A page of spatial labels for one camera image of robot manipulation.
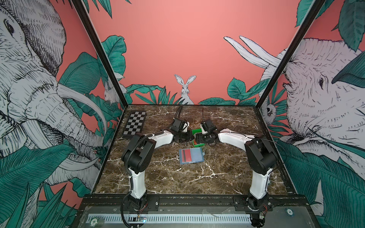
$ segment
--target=black cable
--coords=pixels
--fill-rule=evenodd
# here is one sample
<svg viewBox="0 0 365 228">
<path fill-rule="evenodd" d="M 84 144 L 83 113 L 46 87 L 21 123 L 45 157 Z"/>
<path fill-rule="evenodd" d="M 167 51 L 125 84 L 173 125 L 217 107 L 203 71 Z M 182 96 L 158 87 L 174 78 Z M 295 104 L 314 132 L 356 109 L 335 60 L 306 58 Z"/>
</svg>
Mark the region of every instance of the black cable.
<svg viewBox="0 0 365 228">
<path fill-rule="evenodd" d="M 129 160 L 131 159 L 132 154 L 134 153 L 134 151 L 135 151 L 138 147 L 142 146 L 142 143 L 144 143 L 144 142 L 145 142 L 145 140 L 146 140 L 148 137 L 151 137 L 151 136 L 153 136 L 153 135 L 152 135 L 152 134 L 151 134 L 151 135 L 145 135 L 144 137 L 142 137 L 142 138 L 141 138 L 141 139 L 137 142 L 137 144 L 134 146 L 133 150 L 130 152 L 130 154 L 128 155 L 128 157 L 127 157 L 126 161 L 124 162 L 124 167 L 125 167 L 126 172 L 128 173 L 128 175 L 129 175 L 129 176 L 132 176 L 132 173 L 131 173 L 131 172 L 129 171 L 129 169 L 128 169 Z"/>
<path fill-rule="evenodd" d="M 131 192 L 128 192 L 128 194 L 126 194 L 126 195 L 123 197 L 122 205 L 120 206 L 120 215 L 121 215 L 122 220 L 123 220 L 123 223 L 124 223 L 124 225 L 125 225 L 126 227 L 128 227 L 128 228 L 132 228 L 132 227 L 138 227 L 138 225 L 139 225 L 139 227 L 141 227 L 141 226 L 143 226 L 143 225 L 144 225 L 144 223 L 142 223 L 142 224 L 132 224 L 132 226 L 131 226 L 130 224 L 128 224 L 128 223 L 127 223 L 126 219 L 124 218 L 123 205 L 124 205 L 124 202 L 125 202 L 126 198 L 127 198 L 128 196 L 130 196 L 130 195 L 131 195 Z"/>
</svg>

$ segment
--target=brown marble surface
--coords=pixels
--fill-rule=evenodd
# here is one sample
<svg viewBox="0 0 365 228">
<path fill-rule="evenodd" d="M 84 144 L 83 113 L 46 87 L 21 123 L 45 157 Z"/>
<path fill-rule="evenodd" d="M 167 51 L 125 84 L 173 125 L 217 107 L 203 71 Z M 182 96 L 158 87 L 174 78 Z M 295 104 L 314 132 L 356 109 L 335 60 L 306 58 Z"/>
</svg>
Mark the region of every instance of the brown marble surface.
<svg viewBox="0 0 365 228">
<path fill-rule="evenodd" d="M 130 105 L 119 129 L 117 140 L 106 161 L 95 193 L 127 193 L 129 182 L 121 155 L 129 143 L 121 139 L 127 118 L 132 110 L 146 111 L 142 133 L 153 133 L 166 128 L 178 106 Z M 191 129 L 200 128 L 203 119 L 210 118 L 217 127 L 229 128 L 246 134 L 261 133 L 261 127 L 251 107 L 184 106 L 181 119 L 189 121 Z M 162 194 L 247 194 L 251 185 L 252 169 L 246 153 L 225 143 L 205 145 L 204 162 L 181 165 L 178 150 L 193 148 L 192 142 L 171 143 L 155 149 L 146 169 L 147 193 Z M 287 194 L 279 169 L 270 176 L 268 192 Z"/>
</svg>

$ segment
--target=black and white checkerboard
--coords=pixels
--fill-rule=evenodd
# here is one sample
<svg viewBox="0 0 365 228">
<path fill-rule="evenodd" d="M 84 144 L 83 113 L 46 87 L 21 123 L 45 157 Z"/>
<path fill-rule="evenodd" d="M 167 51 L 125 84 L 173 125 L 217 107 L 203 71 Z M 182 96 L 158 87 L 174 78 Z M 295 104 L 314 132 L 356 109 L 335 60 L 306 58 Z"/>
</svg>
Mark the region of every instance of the black and white checkerboard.
<svg viewBox="0 0 365 228">
<path fill-rule="evenodd" d="M 141 132 L 146 120 L 146 112 L 132 111 L 123 131 L 123 138 L 132 138 L 136 132 Z"/>
</svg>

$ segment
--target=black vertical frame post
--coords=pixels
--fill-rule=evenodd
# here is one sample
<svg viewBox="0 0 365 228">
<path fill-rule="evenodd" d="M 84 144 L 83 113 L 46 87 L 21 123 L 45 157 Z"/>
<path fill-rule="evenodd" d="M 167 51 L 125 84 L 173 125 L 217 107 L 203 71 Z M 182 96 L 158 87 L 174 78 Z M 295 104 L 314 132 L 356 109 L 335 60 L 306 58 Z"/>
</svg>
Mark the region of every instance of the black vertical frame post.
<svg viewBox="0 0 365 228">
<path fill-rule="evenodd" d="M 84 5 L 82 4 L 81 0 L 72 0 L 72 3 L 78 13 L 78 16 L 80 17 L 86 32 L 88 33 L 90 40 L 92 42 L 92 44 L 94 45 L 94 48 L 96 50 L 96 53 L 98 54 L 107 74 L 108 77 L 110 78 L 110 80 L 112 81 L 112 84 L 119 96 L 119 99 L 122 103 L 122 105 L 124 106 L 124 110 L 128 107 L 128 103 L 126 98 L 123 95 L 122 90 L 119 87 L 119 82 L 117 81 L 117 79 L 114 76 L 114 71 L 110 65 L 109 59 L 107 57 L 107 55 L 104 52 L 103 46 L 101 44 L 101 42 L 99 41 L 99 38 L 97 36 L 96 31 L 94 30 L 94 27 L 90 21 L 90 18 L 88 16 L 87 11 L 84 8 Z"/>
<path fill-rule="evenodd" d="M 260 97 L 259 101 L 256 104 L 256 108 L 260 109 L 262 104 L 264 103 L 266 97 L 269 95 L 270 91 L 274 87 L 276 81 L 279 79 L 281 73 L 283 72 L 285 66 L 288 64 L 290 58 L 296 51 L 297 47 L 299 46 L 300 42 L 302 41 L 303 37 L 307 33 L 309 27 L 311 26 L 312 22 L 316 18 L 319 10 L 321 9 L 322 5 L 326 0 L 315 0 L 312 7 L 309 9 L 306 17 L 303 20 L 303 23 L 300 25 L 298 32 L 295 34 L 292 42 L 290 43 L 287 52 L 284 54 L 280 64 L 276 68 L 275 73 L 271 77 L 271 80 L 264 90 L 264 93 Z"/>
</svg>

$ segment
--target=pink wall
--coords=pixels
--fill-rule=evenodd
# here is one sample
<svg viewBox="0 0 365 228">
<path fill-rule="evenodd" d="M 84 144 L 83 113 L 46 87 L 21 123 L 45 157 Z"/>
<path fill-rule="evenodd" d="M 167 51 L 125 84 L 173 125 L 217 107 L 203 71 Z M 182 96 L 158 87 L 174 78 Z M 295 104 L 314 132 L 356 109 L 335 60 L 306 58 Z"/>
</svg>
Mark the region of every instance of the pink wall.
<svg viewBox="0 0 365 228">
<path fill-rule="evenodd" d="M 224 36 L 237 41 L 240 35 L 245 36 L 276 56 L 289 46 L 297 30 L 299 0 L 131 3 L 111 0 L 112 18 L 100 5 L 98 11 L 89 3 L 89 14 L 101 41 L 111 35 L 125 38 L 126 70 L 120 83 L 125 87 L 166 86 L 174 94 L 181 91 L 174 74 L 185 82 L 196 75 L 189 85 L 189 96 L 195 104 L 210 97 L 229 100 L 227 86 L 233 78 L 251 88 L 264 71 L 245 61 Z M 144 103 L 134 94 L 132 99 L 133 103 Z"/>
</svg>

